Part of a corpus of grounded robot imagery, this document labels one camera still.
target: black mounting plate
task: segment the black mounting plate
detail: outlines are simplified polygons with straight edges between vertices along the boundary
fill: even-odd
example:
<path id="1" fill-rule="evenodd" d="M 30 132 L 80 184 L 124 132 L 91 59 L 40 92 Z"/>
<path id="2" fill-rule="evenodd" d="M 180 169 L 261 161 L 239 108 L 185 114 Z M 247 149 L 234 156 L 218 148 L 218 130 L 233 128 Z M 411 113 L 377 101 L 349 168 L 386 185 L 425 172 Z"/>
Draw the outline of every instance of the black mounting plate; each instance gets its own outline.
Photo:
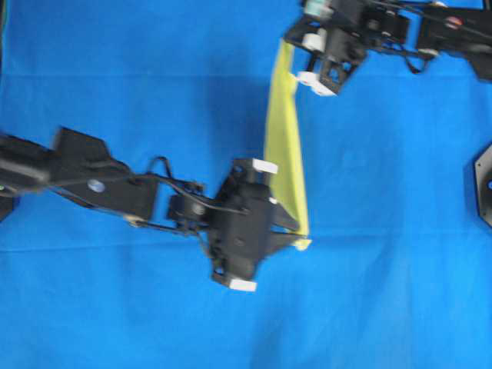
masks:
<path id="1" fill-rule="evenodd" d="M 492 227 L 492 145 L 475 161 L 475 185 L 480 217 Z"/>

